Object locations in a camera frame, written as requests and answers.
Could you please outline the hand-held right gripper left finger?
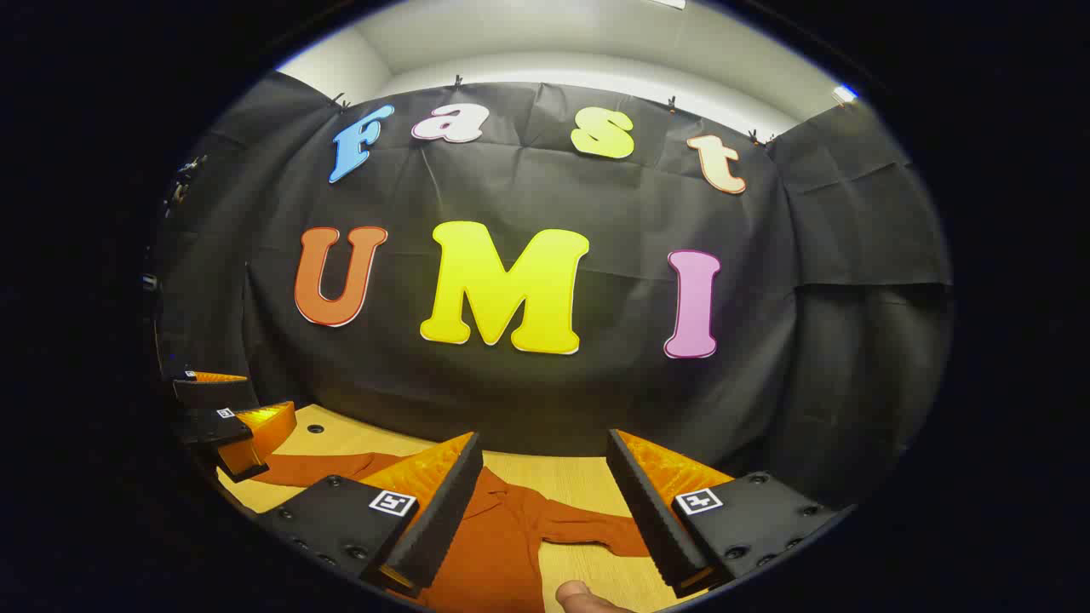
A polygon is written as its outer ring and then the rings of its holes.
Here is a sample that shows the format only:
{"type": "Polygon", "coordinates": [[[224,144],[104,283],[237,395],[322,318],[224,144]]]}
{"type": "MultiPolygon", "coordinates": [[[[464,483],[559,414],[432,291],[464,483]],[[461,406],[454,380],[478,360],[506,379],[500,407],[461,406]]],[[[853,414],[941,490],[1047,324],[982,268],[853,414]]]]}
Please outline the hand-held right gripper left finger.
{"type": "Polygon", "coordinates": [[[439,573],[482,468],[479,433],[464,433],[366,478],[324,476],[255,522],[347,581],[416,597],[439,573]]]}

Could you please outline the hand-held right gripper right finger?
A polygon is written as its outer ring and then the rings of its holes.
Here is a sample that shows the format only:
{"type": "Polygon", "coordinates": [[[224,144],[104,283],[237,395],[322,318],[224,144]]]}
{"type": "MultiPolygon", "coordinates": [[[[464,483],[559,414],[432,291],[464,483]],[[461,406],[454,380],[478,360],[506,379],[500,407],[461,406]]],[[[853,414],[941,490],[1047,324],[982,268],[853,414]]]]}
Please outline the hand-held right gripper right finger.
{"type": "Polygon", "coordinates": [[[664,582],[685,598],[789,558],[852,513],[767,471],[732,477],[619,428],[606,462],[664,582]]]}

